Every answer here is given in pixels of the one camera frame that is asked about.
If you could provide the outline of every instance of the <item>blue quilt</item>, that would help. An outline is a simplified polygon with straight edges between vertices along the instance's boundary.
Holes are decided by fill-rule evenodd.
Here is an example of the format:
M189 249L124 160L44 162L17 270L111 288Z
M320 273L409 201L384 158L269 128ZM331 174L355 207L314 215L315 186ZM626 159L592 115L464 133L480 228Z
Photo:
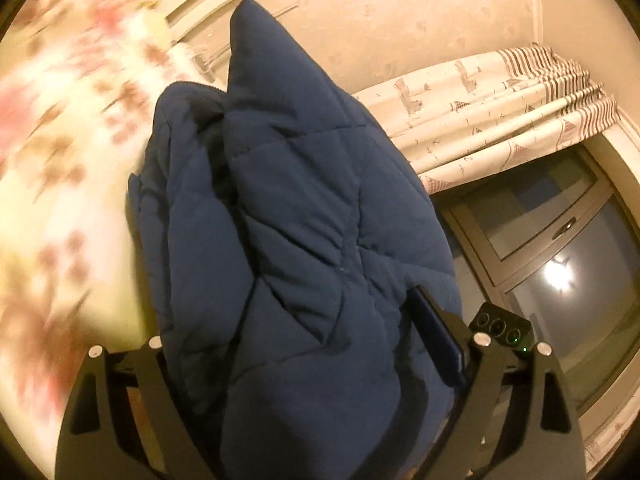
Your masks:
M460 314L431 201L367 110L252 0L228 92L162 94L129 183L168 373L232 480L386 480L452 391L402 310Z

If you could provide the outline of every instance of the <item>bright light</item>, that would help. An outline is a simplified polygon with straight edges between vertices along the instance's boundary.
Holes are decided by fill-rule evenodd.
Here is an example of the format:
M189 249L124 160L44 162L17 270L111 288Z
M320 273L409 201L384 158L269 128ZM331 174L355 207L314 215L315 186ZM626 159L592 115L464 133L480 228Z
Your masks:
M571 287L574 274L567 262L561 264L551 260L545 265L545 279L556 290L567 290Z

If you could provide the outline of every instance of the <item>window handle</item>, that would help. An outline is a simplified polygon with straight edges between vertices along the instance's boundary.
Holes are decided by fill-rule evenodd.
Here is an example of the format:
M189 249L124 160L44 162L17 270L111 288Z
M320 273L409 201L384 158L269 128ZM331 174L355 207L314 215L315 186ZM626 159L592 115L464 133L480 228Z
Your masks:
M563 235L565 232L571 229L571 227L573 227L576 222L577 220L575 219L575 216L569 218L568 222L566 224L563 224L562 227L559 228L558 231L556 231L556 234L551 237L551 239L555 240L559 236Z

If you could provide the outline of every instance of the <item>curtain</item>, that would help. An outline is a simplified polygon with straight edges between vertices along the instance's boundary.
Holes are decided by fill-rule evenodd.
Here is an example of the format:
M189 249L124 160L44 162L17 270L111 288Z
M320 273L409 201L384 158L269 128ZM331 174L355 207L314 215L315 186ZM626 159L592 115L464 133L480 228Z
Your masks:
M27 0L0 44L0 410L49 477L89 346L154 323L127 179L164 88L204 82L155 1Z
M418 70L356 98L429 193L562 150L619 118L587 70L535 43Z

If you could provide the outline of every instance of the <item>silver screw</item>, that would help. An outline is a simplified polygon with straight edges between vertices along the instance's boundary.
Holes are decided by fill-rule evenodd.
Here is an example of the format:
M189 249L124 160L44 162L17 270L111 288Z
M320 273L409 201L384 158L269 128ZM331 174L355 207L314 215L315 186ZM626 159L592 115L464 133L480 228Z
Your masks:
M478 346L489 346L491 344L491 336L484 332L476 332L474 334L474 342Z
M154 350L158 350L158 349L162 348L162 340L160 339L160 336L159 335L153 336L149 340L149 346L151 348L153 348Z
M547 357L551 355L552 349L551 345L549 345L548 343L538 343L538 346L536 348L542 355L546 355Z
M94 345L91 348L89 348L89 357L91 359L95 359L97 357L100 357L102 355L102 347L100 345Z

